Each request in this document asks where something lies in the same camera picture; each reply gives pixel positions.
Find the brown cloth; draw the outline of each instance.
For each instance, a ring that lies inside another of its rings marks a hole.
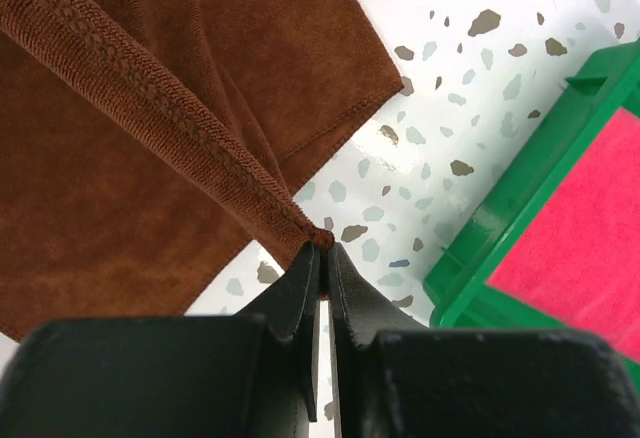
[[[0,327],[184,312],[401,88],[356,0],[0,0]]]

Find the pink cloth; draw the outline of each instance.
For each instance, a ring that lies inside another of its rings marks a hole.
[[[620,110],[490,277],[640,361],[640,120]]]

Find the terrazzo table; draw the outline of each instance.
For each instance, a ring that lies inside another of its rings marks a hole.
[[[640,0],[360,2],[405,88],[296,200],[344,242],[365,278],[426,324],[432,305],[422,280],[442,247],[560,96],[564,78],[596,49],[638,38]],[[234,313],[281,271],[251,243],[189,313]],[[311,436],[327,437],[333,405],[322,311],[324,413]],[[0,337],[0,362],[14,347]]]

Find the brown speckle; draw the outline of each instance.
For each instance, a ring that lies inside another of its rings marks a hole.
[[[329,403],[324,405],[324,416],[327,417],[328,421],[333,420],[333,415],[335,414],[334,408],[335,407],[333,406],[333,401],[330,401]]]
[[[380,133],[389,138],[391,140],[391,143],[393,143],[394,145],[398,144],[398,134],[389,125],[382,125],[380,127]]]
[[[270,285],[278,278],[280,278],[280,275],[278,275],[278,272],[272,266],[264,261],[260,262],[260,266],[258,266],[258,281],[260,283]]]
[[[502,17],[493,10],[484,10],[473,20],[467,34],[469,36],[478,36],[495,30],[500,26],[501,18]]]
[[[513,45],[513,48],[509,50],[509,54],[511,56],[515,56],[516,58],[519,56],[524,56],[527,54],[527,47],[522,43],[516,43],[515,45]]]
[[[407,308],[413,305],[413,295],[406,296],[401,300],[393,300],[391,303],[396,305],[398,308]]]
[[[411,61],[415,56],[415,53],[413,52],[413,50],[410,50],[404,45],[396,46],[396,48],[393,51],[396,52],[396,55],[398,55],[398,58],[405,61]]]
[[[618,39],[622,38],[622,35],[624,35],[624,24],[616,23],[615,26],[613,27],[613,31],[616,34],[616,38]]]
[[[473,166],[469,166],[464,161],[460,160],[452,161],[449,166],[451,167],[451,172],[456,176],[470,175],[475,171]]]
[[[402,84],[404,85],[404,88],[400,90],[400,94],[403,96],[409,96],[413,94],[413,83],[411,82],[411,78],[407,77],[407,76],[403,76],[402,78]]]
[[[351,243],[353,240],[357,240],[362,235],[369,231],[368,226],[351,225],[342,230],[342,237],[340,238],[345,243]]]
[[[555,38],[549,38],[544,42],[544,46],[547,48],[547,54],[549,54],[550,56],[560,56],[567,54],[567,49],[565,48],[565,46]]]

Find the green basket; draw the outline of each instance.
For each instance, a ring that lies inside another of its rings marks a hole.
[[[596,51],[424,280],[431,326],[564,326],[485,284],[621,106],[640,116],[640,40]],[[640,390],[640,365],[626,359]]]

